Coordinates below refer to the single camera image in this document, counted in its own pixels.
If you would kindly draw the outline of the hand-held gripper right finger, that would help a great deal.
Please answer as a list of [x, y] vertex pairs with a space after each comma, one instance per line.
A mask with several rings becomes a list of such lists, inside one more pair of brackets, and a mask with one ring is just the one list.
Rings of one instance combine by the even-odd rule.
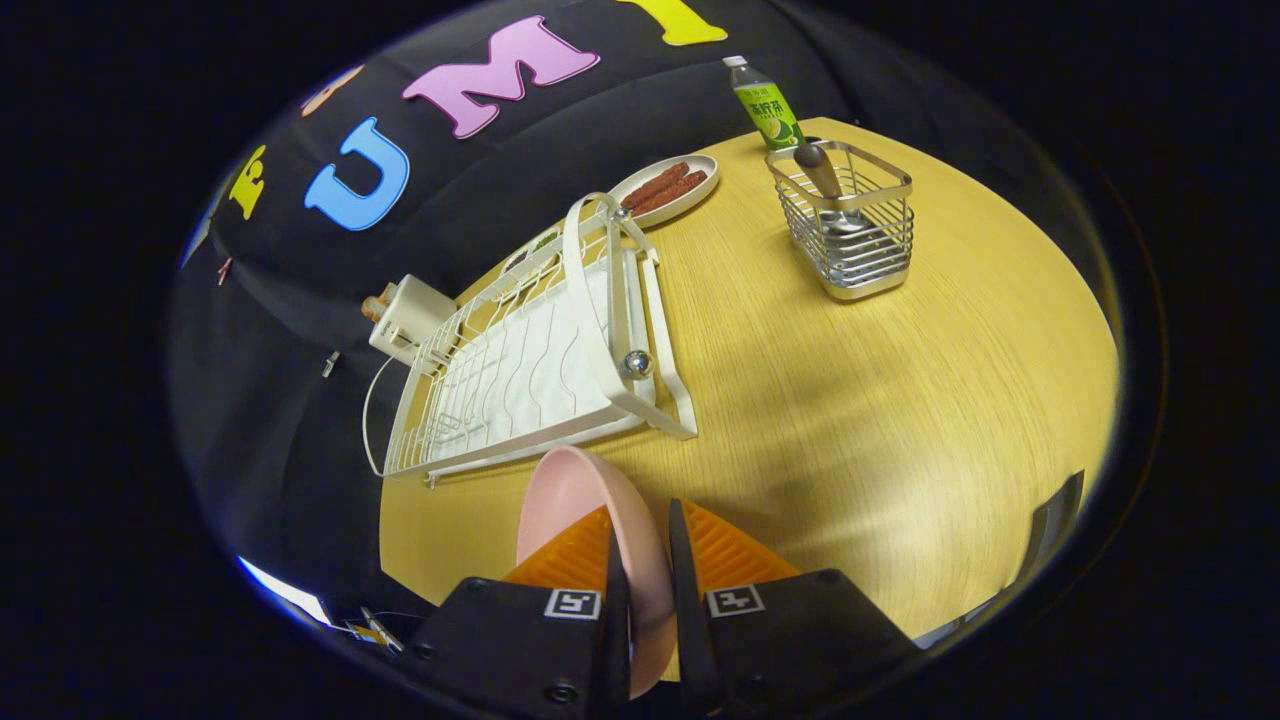
[[844, 571], [800, 570], [698, 503], [669, 503], [669, 551], [699, 717], [831, 717], [920, 656]]

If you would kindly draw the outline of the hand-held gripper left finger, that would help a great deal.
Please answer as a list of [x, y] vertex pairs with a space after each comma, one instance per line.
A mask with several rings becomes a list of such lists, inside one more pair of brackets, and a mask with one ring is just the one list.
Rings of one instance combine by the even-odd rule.
[[474, 719], [603, 719], [630, 694], [630, 588], [598, 506], [500, 579], [463, 579], [401, 671]]

